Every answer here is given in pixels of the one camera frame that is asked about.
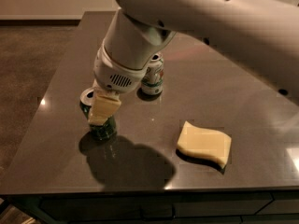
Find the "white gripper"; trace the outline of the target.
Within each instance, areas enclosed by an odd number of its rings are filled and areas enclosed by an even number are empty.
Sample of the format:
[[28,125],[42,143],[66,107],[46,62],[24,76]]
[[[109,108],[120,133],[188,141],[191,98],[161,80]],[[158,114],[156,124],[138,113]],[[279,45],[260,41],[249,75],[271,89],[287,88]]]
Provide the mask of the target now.
[[117,43],[115,46],[102,42],[94,60],[94,79],[105,91],[93,92],[88,122],[102,126],[120,108],[119,93],[133,91],[146,73],[148,61],[143,42]]

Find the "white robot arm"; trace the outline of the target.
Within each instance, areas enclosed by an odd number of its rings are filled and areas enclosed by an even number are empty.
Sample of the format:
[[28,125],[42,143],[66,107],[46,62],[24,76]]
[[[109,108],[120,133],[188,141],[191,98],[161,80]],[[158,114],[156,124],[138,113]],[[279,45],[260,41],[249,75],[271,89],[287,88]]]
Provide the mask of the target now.
[[299,11],[277,0],[116,0],[119,8],[94,61],[98,90],[88,121],[102,125],[175,33],[214,50],[299,98]]

